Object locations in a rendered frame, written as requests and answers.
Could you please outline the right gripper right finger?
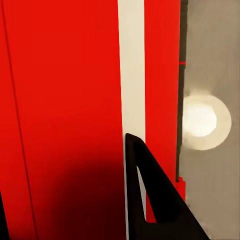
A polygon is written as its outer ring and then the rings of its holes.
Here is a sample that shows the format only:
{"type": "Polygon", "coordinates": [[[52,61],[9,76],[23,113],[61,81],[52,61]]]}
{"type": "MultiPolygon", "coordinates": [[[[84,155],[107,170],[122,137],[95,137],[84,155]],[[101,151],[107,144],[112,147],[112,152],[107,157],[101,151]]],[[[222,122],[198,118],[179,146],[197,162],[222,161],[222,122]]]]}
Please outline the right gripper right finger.
{"type": "Polygon", "coordinates": [[[210,240],[145,142],[125,134],[129,240],[210,240]],[[156,223],[145,220],[137,167],[156,223]]]}

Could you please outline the radio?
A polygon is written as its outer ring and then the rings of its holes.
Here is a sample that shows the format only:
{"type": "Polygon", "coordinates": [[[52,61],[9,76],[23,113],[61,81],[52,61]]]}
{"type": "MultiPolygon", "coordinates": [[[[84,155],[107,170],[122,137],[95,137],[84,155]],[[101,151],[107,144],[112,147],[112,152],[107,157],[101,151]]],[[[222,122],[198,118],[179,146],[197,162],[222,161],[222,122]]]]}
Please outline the radio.
{"type": "MultiPolygon", "coordinates": [[[[10,240],[129,240],[126,133],[185,201],[188,0],[0,0],[10,240]]],[[[139,170],[145,220],[157,223],[139,170]]]]}

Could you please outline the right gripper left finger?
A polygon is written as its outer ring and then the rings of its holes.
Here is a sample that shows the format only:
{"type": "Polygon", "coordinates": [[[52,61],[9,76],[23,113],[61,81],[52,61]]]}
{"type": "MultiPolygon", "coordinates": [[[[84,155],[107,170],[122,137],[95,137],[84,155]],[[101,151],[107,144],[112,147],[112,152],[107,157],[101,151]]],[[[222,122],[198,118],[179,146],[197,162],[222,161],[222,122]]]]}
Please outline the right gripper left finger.
{"type": "Polygon", "coordinates": [[[0,240],[10,240],[1,193],[0,193],[0,240]]]}

